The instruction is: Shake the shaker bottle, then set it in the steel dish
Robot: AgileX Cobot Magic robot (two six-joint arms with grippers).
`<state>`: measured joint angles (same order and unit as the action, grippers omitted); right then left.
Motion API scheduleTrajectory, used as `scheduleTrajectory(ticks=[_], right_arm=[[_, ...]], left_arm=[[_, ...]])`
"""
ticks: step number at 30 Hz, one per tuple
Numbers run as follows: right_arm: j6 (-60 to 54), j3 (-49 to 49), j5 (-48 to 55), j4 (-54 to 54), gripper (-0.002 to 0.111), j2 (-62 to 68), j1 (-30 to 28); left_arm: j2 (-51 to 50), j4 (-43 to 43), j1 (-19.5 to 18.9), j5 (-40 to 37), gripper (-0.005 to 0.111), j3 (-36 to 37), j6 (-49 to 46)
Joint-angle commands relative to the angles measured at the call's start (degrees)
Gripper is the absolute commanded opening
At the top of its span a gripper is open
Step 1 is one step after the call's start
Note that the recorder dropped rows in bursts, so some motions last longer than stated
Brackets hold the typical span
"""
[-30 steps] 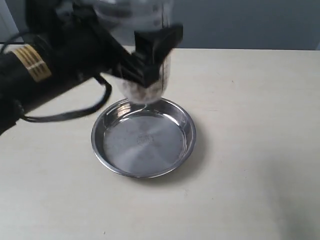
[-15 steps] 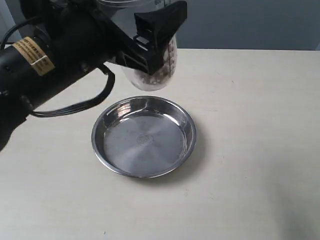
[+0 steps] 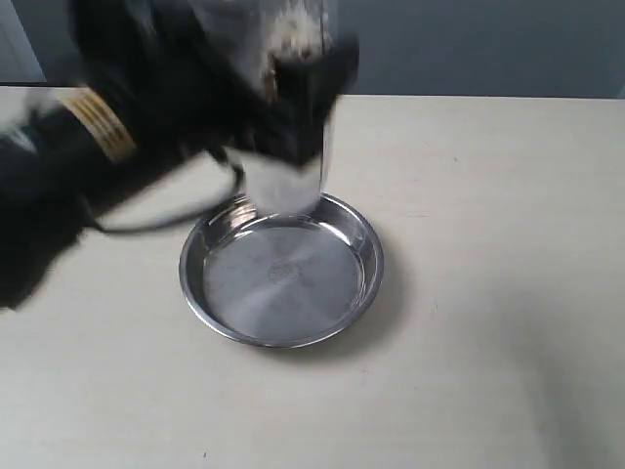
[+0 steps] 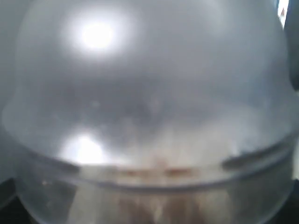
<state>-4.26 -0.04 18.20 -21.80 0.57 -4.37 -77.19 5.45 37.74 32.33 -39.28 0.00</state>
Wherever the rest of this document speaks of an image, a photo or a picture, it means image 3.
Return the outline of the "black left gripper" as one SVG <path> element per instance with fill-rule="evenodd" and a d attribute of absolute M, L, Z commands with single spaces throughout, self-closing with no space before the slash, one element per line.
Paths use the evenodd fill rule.
<path fill-rule="evenodd" d="M 256 93 L 204 31 L 195 1 L 71 1 L 73 41 L 85 91 L 113 130 L 85 137 L 67 169 L 68 186 L 85 195 L 132 190 L 181 160 L 181 152 L 226 148 L 250 125 L 276 132 L 280 113 Z M 354 85 L 359 41 L 343 36 L 319 56 L 277 63 L 277 93 L 288 123 L 272 153 L 306 166 L 323 152 L 325 126 Z"/>

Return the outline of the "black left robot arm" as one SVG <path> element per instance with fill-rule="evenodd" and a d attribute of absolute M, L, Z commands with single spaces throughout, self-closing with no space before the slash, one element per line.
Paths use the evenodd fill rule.
<path fill-rule="evenodd" d="M 27 102 L 1 133 L 1 306 L 18 308 L 83 232 L 143 235 L 208 212 L 138 225 L 102 216 L 205 152 L 250 177 L 241 151 L 299 172 L 318 163 L 359 41 L 322 11 L 255 1 L 72 1 L 81 81 Z"/>

